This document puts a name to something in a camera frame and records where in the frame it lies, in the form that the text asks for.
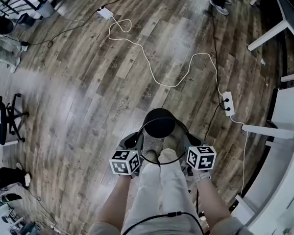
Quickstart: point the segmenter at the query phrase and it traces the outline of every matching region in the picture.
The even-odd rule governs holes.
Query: wooden floor
[[[81,25],[109,1],[59,0],[59,14],[29,29],[17,26],[15,35],[30,43],[50,39]],[[269,29],[249,1],[233,0],[227,17],[214,12],[220,91],[232,92],[235,120],[264,125],[277,85],[280,47],[272,39],[253,52],[247,50]],[[158,81],[179,81],[194,53],[206,52],[216,59],[209,0],[123,0],[107,8],[116,19],[132,20],[129,33],[114,26],[112,34],[144,45]],[[190,74],[177,88],[161,87],[153,81],[139,47],[108,39],[111,23],[95,14],[84,27],[56,38],[51,48],[30,46],[14,74],[0,65],[4,102],[21,93],[23,106],[30,112],[24,119],[26,142],[1,148],[0,167],[14,167],[20,161],[32,175],[31,192],[41,197],[57,225],[74,235],[89,230],[118,178],[108,160],[121,138],[138,130],[148,111],[166,108],[203,138],[218,104],[215,70],[206,57],[196,57]],[[242,187],[245,135],[241,125],[232,123],[219,108],[207,141],[218,153],[213,183],[228,206]],[[264,143],[265,137],[251,134],[248,138],[245,182],[257,166]],[[38,205],[34,198],[21,188],[16,192],[24,198],[18,212],[46,222],[26,196]],[[128,209],[135,194],[133,184]]]

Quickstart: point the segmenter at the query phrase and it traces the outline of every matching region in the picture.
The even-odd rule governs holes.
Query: electrical outlet
[[[107,20],[113,17],[113,13],[107,8],[101,8],[97,12],[101,14],[104,18],[106,18]]]
[[[235,114],[234,111],[234,105],[233,105],[233,99],[231,92],[225,92],[222,94],[223,100],[224,100],[224,108],[225,108],[225,114],[229,116],[233,116]]]

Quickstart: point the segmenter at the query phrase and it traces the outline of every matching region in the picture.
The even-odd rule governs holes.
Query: forearm
[[[120,176],[118,178],[116,186],[98,214],[97,221],[113,225],[121,231],[130,183],[130,176]]]
[[[230,212],[209,179],[203,179],[196,185],[207,223],[212,229],[219,221],[230,217]]]

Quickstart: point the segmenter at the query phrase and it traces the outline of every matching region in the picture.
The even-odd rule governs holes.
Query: office chair
[[[5,106],[2,102],[2,96],[0,96],[0,112],[1,112],[1,123],[0,123],[0,144],[4,145],[6,140],[7,125],[9,124],[9,133],[14,135],[16,134],[18,140],[25,142],[25,138],[21,138],[19,130],[15,124],[15,119],[22,116],[29,116],[29,112],[21,113],[15,109],[15,101],[17,97],[21,97],[20,93],[14,94],[12,105],[10,103]]]

